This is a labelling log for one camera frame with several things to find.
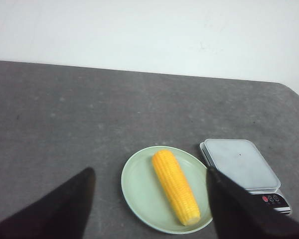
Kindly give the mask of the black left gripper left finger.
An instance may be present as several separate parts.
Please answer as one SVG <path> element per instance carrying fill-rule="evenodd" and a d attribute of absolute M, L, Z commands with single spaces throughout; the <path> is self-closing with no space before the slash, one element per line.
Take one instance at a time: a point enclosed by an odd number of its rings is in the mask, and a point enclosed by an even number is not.
<path fill-rule="evenodd" d="M 93 204 L 95 171 L 88 167 L 0 222 L 0 239 L 81 239 Z"/>

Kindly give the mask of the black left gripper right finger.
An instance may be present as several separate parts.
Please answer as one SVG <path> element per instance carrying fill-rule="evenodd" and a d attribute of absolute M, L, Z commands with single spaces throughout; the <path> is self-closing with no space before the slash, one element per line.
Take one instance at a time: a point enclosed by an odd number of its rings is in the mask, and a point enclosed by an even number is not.
<path fill-rule="evenodd" d="M 220 239 L 299 239 L 299 222 L 268 207 L 214 167 L 208 201 Z"/>

